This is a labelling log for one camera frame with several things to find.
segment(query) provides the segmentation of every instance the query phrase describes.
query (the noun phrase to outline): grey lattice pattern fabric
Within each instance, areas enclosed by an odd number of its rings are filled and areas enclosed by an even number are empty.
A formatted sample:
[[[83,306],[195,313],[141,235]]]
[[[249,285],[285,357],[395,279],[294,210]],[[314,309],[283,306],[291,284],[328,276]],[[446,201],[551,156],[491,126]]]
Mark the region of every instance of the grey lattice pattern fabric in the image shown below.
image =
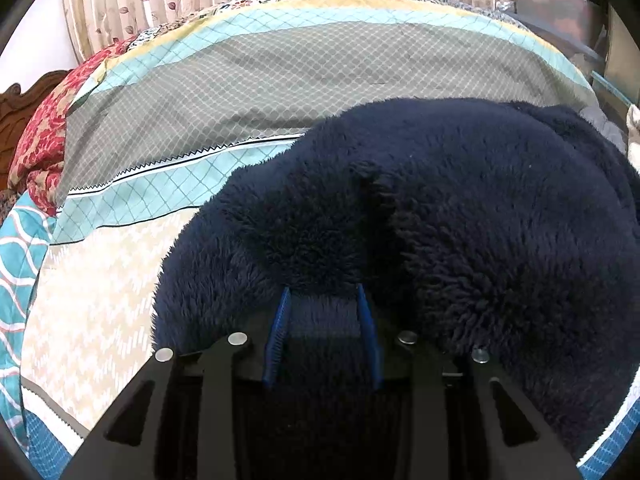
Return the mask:
[[[69,189],[104,184],[127,168],[298,133],[354,105],[400,96],[594,104],[589,89],[540,56],[458,28],[349,22],[235,36],[75,107],[58,203]]]

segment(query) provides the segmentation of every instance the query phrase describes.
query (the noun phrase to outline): navy blue fleece blanket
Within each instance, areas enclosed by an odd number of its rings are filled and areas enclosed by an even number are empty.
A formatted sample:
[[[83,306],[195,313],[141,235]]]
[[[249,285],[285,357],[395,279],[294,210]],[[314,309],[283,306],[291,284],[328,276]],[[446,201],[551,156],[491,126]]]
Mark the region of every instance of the navy blue fleece blanket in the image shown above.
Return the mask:
[[[156,348],[208,348],[283,287],[353,297],[442,350],[487,348],[580,456],[640,362],[640,180],[564,107],[390,100],[236,170],[179,235]]]

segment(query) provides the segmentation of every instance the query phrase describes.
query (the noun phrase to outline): teal wave pattern fabric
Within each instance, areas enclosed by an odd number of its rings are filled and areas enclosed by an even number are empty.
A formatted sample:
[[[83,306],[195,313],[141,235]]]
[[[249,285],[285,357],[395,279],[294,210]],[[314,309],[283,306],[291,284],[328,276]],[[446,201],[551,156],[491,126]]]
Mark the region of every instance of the teal wave pattern fabric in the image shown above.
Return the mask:
[[[0,414],[28,450],[20,400],[20,355],[38,272],[56,219],[24,193],[0,227]]]

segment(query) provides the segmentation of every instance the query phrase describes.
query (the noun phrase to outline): white wall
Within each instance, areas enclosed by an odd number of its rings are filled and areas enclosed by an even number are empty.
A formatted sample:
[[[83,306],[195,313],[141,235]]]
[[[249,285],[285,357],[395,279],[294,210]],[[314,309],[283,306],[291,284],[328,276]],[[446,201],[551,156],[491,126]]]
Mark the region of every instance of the white wall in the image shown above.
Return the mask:
[[[0,92],[13,83],[26,92],[47,72],[76,66],[62,0],[36,0],[0,54]]]

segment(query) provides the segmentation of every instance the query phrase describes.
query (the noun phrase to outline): quilt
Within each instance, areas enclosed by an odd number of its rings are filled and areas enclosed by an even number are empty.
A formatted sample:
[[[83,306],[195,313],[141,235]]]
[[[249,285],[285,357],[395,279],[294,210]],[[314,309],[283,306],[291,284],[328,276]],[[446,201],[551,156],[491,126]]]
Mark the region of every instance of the quilt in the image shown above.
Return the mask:
[[[49,103],[63,119],[56,156],[34,149],[16,165],[13,182],[28,192],[0,231],[1,260],[13,247],[19,263],[0,281],[0,413],[27,452],[23,408],[55,420],[49,429],[72,454],[148,358],[162,258],[236,168],[286,150],[321,118],[385,98],[597,106],[554,47],[469,9],[420,0],[220,7],[89,60],[86,77]],[[25,143],[39,147],[37,133]],[[629,428],[640,415],[635,387],[621,411]],[[595,471],[586,478],[611,462],[597,453],[615,449],[616,435],[585,459],[583,474]]]

